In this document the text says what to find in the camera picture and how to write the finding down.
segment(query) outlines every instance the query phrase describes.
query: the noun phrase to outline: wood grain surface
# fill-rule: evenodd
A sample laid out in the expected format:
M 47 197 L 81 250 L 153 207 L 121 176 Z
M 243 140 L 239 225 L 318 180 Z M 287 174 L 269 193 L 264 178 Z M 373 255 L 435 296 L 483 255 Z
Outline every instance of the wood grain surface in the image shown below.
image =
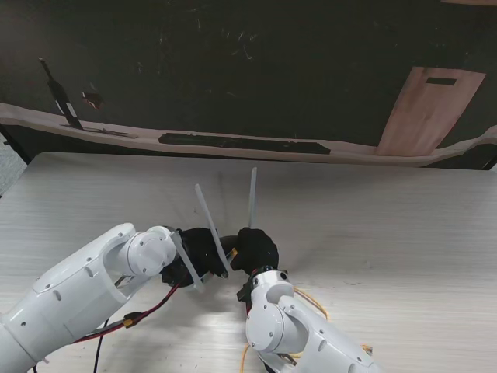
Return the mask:
M 36 277 L 105 230 L 206 226 L 200 183 L 222 235 L 248 219 L 280 267 L 332 321 L 374 348 L 388 372 L 493 371 L 497 349 L 497 176 L 442 169 L 45 153 L 0 200 L 0 312 Z M 106 336 L 100 372 L 236 372 L 244 274 L 179 291 L 133 329 Z M 169 288 L 154 279 L 118 312 L 143 311 Z M 65 347 L 39 373 L 92 371 L 96 343 Z M 246 372 L 263 373 L 253 351 Z
M 464 112 L 484 77 L 485 74 L 465 70 L 412 68 L 375 154 L 403 157 L 432 154 Z

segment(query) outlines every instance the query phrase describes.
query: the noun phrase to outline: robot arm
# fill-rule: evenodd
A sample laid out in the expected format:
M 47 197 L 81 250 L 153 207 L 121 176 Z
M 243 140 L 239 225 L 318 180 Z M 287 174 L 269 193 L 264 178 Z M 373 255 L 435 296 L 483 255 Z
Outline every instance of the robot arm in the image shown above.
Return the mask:
M 359 344 L 294 297 L 284 272 L 265 270 L 251 282 L 248 343 L 275 373 L 381 372 Z M 300 352 L 296 365 L 280 357 Z
M 270 373 L 380 373 L 363 348 L 294 297 L 287 274 L 277 270 L 278 249 L 259 229 L 238 233 L 233 269 L 250 277 L 238 300 L 250 308 L 246 336 Z M 301 354 L 297 361 L 281 356 Z
M 0 317 L 0 371 L 26 372 L 101 325 L 175 259 L 171 234 L 118 225 L 48 270 Z

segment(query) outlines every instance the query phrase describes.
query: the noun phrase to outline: dark wall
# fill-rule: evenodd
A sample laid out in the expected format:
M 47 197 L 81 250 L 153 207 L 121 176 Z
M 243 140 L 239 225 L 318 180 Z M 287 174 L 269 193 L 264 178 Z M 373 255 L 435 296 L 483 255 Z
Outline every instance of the dark wall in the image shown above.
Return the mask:
M 83 120 L 377 145 L 412 66 L 487 73 L 447 146 L 495 124 L 495 40 L 438 0 L 7 0 L 0 101 L 58 113 L 41 56 Z

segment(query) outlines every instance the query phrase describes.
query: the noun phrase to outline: plastic strip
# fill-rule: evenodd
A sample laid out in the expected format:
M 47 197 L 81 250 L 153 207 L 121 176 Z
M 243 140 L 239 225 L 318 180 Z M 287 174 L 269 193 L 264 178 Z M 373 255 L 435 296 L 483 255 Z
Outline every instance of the plastic strip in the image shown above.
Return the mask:
M 226 260 L 226 254 L 224 254 L 223 246 L 221 245 L 221 241 L 219 240 L 219 235 L 217 234 L 216 227 L 214 225 L 214 222 L 212 221 L 212 217 L 210 216 L 209 208 L 207 207 L 207 203 L 205 201 L 205 198 L 203 197 L 202 190 L 200 189 L 199 184 L 195 186 L 195 192 L 196 197 L 199 199 L 203 213 L 207 218 L 207 222 L 209 223 L 210 233 L 212 233 L 212 238 L 214 239 L 214 243 L 216 244 L 217 254 L 219 255 L 219 259 L 221 259 L 221 262 L 224 265 L 226 275 L 228 275 L 230 272 L 230 265 Z
M 252 169 L 252 178 L 250 179 L 250 194 L 248 195 L 248 227 L 251 228 L 255 223 L 255 185 L 257 183 L 257 167 Z
M 192 275 L 193 286 L 195 286 L 195 289 L 197 289 L 200 293 L 203 293 L 205 287 L 203 286 L 203 282 L 201 281 L 199 274 L 196 272 L 195 267 L 192 264 L 192 261 L 189 259 L 185 249 L 183 248 L 183 242 L 181 240 L 181 236 L 179 235 L 178 232 L 174 231 L 169 235 L 169 237 L 171 237 L 174 246 L 176 246 L 176 250 L 178 251 L 179 256 L 181 256 L 181 259 L 183 259 L 183 262 L 186 268 L 188 269 L 189 274 Z

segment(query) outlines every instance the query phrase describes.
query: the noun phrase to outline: wooden panel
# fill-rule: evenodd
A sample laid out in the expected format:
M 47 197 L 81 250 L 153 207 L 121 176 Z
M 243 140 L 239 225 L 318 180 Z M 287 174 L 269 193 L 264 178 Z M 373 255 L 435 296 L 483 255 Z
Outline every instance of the wooden panel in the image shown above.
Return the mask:
M 497 175 L 490 172 L 119 155 L 39 155 L 0 200 L 0 312 L 37 277 L 112 226 L 205 226 L 200 183 L 222 235 L 255 226 L 290 280 L 390 373 L 495 371 Z M 99 372 L 234 373 L 245 338 L 236 273 L 203 295 L 178 291 L 140 325 L 103 340 Z M 154 279 L 111 320 L 149 309 Z M 89 373 L 97 341 L 65 347 L 40 373 Z M 265 372 L 253 350 L 247 373 Z
M 431 154 L 464 112 L 484 77 L 464 70 L 412 68 L 375 154 Z
M 442 2 L 466 5 L 497 5 L 497 0 L 442 0 Z

